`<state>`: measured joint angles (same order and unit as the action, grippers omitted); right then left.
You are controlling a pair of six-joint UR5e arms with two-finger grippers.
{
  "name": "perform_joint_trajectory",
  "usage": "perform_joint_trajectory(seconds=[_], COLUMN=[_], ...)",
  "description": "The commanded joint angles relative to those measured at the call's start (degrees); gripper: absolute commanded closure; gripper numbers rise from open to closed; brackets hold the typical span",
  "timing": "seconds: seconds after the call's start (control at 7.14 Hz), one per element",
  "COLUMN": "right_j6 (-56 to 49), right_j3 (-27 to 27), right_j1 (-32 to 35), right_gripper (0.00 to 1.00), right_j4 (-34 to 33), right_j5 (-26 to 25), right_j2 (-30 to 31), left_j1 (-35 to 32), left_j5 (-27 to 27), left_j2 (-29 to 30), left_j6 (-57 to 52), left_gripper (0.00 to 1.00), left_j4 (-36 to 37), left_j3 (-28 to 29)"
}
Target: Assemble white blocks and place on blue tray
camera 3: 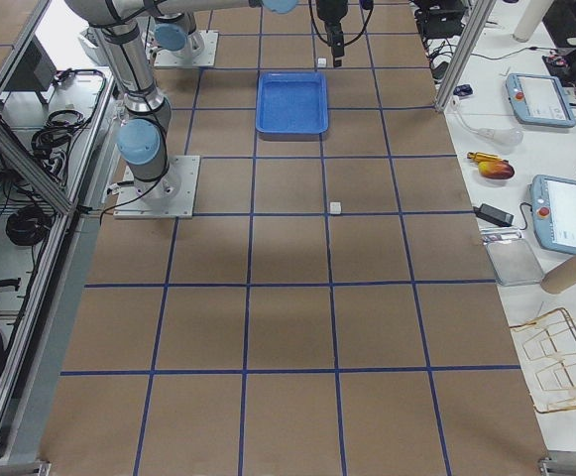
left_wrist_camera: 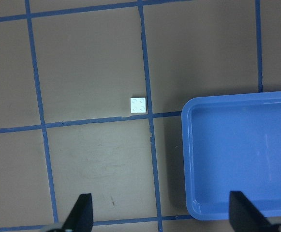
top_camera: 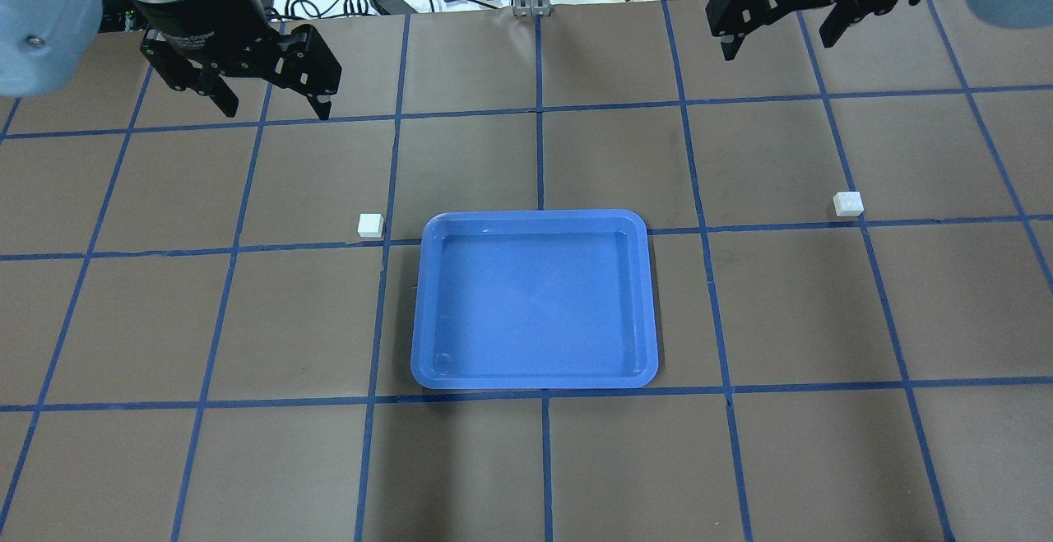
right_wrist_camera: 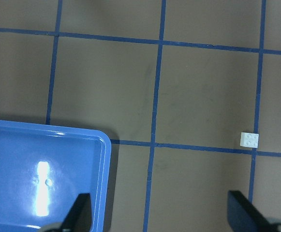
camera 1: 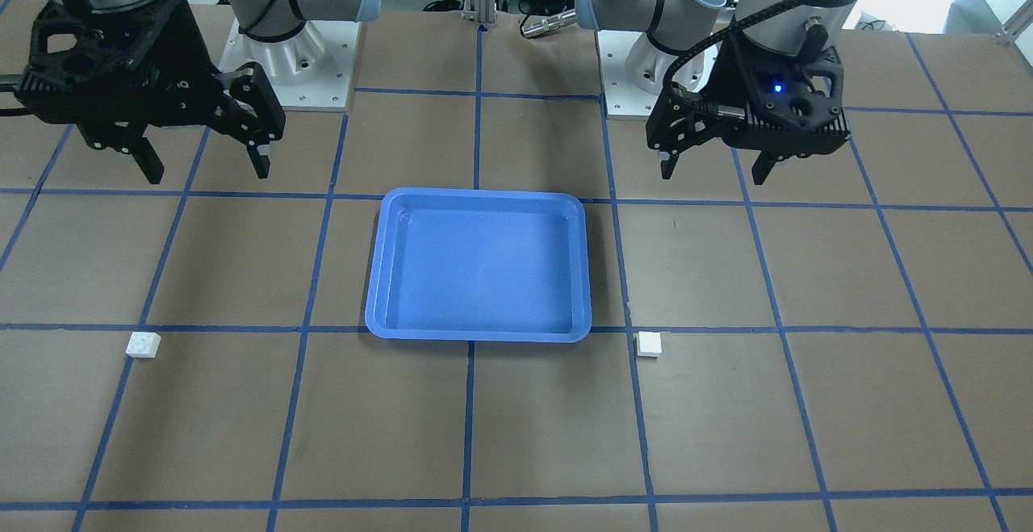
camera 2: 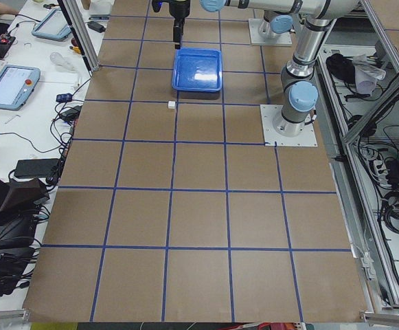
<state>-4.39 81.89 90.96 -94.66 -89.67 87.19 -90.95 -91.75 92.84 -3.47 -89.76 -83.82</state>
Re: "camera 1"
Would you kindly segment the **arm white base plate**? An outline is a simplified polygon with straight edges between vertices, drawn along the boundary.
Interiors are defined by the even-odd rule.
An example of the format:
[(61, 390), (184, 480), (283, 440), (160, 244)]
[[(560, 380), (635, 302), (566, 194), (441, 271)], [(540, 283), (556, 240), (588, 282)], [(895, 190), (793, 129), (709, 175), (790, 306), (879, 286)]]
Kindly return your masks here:
[(282, 109), (346, 112), (361, 32), (359, 22), (310, 21), (294, 38), (263, 43), (241, 35), (233, 21), (219, 68), (258, 62)]
[(639, 31), (598, 31), (596, 40), (606, 116), (646, 119), (656, 105), (662, 79), (676, 56), (654, 45)]

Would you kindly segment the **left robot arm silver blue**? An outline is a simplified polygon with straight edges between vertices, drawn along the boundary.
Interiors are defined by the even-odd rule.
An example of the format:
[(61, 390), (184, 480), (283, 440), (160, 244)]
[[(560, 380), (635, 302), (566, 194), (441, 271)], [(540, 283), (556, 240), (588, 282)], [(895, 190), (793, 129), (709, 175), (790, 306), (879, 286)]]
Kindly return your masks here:
[(857, 0), (575, 0), (580, 27), (639, 34), (636, 71), (657, 94), (646, 144), (671, 178), (713, 139), (753, 150), (753, 182), (850, 138), (836, 49)]

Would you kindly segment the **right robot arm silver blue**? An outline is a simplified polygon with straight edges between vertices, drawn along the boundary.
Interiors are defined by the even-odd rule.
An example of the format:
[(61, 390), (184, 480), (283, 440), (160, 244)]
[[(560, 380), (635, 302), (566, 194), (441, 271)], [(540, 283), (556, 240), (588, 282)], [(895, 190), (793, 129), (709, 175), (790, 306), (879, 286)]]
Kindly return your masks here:
[(132, 157), (145, 179), (165, 175), (145, 131), (204, 126), (240, 142), (260, 178), (286, 113), (274, 93), (311, 79), (328, 59), (315, 23), (376, 19), (381, 0), (229, 0), (251, 57), (233, 71), (211, 59), (188, 0), (48, 0), (28, 62), (2, 76), (18, 106), (48, 124), (73, 124), (96, 150)]

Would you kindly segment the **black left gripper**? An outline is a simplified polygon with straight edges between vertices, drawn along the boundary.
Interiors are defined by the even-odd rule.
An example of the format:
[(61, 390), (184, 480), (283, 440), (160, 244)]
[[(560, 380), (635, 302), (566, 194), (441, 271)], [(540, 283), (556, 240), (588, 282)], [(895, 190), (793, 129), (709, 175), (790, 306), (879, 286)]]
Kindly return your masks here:
[(745, 36), (724, 40), (701, 90), (661, 94), (646, 121), (646, 145), (661, 152), (661, 179), (671, 179), (690, 147), (715, 138), (759, 152), (751, 167), (756, 186), (787, 157), (841, 149), (851, 135), (843, 62), (836, 46), (811, 58), (777, 54)]

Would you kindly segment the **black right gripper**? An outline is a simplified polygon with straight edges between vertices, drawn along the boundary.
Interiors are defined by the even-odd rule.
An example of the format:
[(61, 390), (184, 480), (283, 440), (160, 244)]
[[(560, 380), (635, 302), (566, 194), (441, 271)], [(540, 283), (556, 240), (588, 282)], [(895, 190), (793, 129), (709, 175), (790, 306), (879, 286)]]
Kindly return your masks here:
[[(93, 0), (52, 0), (33, 22), (15, 99), (53, 124), (207, 126), (246, 145), (259, 179), (286, 115), (259, 64), (222, 72), (211, 61), (187, 0), (140, 0), (101, 10)], [(150, 185), (165, 176), (148, 138), (129, 156)]]

